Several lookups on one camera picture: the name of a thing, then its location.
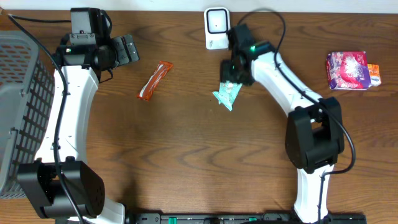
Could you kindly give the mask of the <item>orange snack bar wrapper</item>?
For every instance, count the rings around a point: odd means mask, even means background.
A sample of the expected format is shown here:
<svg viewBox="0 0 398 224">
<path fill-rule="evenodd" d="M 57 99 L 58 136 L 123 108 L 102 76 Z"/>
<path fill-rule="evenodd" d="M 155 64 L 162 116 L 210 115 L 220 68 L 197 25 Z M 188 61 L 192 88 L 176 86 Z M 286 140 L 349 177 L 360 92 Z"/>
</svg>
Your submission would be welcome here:
<svg viewBox="0 0 398 224">
<path fill-rule="evenodd" d="M 160 61 L 148 82 L 142 87 L 136 97 L 141 100 L 149 101 L 161 79 L 163 79 L 173 67 L 174 65 L 170 62 Z"/>
</svg>

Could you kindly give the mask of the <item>red purple pad package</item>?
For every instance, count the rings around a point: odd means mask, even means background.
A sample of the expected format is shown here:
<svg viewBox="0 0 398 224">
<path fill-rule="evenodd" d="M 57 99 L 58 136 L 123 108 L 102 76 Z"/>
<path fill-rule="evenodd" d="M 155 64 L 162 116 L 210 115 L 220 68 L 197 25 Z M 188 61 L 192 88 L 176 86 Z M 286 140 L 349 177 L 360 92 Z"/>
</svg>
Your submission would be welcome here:
<svg viewBox="0 0 398 224">
<path fill-rule="evenodd" d="M 367 90 L 371 87 L 365 51 L 328 54 L 326 73 L 331 90 Z"/>
</svg>

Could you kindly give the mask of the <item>small orange tissue pack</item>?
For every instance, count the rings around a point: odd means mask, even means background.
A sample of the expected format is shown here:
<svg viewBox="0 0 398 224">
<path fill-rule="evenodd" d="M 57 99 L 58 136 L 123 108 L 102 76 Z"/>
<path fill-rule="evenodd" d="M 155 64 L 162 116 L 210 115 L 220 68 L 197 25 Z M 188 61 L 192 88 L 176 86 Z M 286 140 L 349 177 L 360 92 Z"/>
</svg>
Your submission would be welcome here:
<svg viewBox="0 0 398 224">
<path fill-rule="evenodd" d="M 379 86 L 381 84 L 381 76 L 379 72 L 379 65 L 368 64 L 369 77 L 372 86 Z"/>
</svg>

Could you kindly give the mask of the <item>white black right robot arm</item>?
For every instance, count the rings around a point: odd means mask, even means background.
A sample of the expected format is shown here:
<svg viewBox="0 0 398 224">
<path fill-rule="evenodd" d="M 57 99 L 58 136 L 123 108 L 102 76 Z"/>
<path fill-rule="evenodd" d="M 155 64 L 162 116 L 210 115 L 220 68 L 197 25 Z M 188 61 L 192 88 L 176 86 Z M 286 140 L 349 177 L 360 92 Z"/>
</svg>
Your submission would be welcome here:
<svg viewBox="0 0 398 224">
<path fill-rule="evenodd" d="M 328 215 L 329 175 L 344 150 L 341 107 L 306 86 L 268 41 L 257 42 L 247 25 L 227 31 L 231 58 L 221 63 L 221 81 L 260 83 L 287 116 L 285 151 L 297 168 L 294 212 L 302 223 L 321 223 Z"/>
</svg>

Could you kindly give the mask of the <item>teal wet wipes packet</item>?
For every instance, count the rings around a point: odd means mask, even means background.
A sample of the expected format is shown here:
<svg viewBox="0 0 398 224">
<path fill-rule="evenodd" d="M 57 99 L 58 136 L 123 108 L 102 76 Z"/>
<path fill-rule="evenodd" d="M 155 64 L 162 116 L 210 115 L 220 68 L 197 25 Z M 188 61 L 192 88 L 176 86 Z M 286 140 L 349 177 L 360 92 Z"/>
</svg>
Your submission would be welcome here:
<svg viewBox="0 0 398 224">
<path fill-rule="evenodd" d="M 228 110 L 233 110 L 233 103 L 242 87 L 242 83 L 232 83 L 230 81 L 221 82 L 218 91 L 213 95 L 218 100 L 218 104 L 223 104 Z"/>
</svg>

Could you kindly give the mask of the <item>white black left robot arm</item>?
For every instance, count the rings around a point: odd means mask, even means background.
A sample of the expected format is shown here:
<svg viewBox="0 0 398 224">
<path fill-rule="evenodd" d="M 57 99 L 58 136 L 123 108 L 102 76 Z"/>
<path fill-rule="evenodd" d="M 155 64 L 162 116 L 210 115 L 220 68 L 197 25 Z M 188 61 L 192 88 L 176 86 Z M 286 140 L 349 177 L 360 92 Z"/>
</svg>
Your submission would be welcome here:
<svg viewBox="0 0 398 224">
<path fill-rule="evenodd" d="M 132 35 L 97 40 L 72 34 L 52 56 L 55 88 L 47 129 L 34 161 L 21 164 L 17 180 L 37 215 L 75 223 L 134 223 L 122 203 L 108 198 L 102 178 L 88 166 L 86 136 L 101 73 L 136 62 Z"/>
</svg>

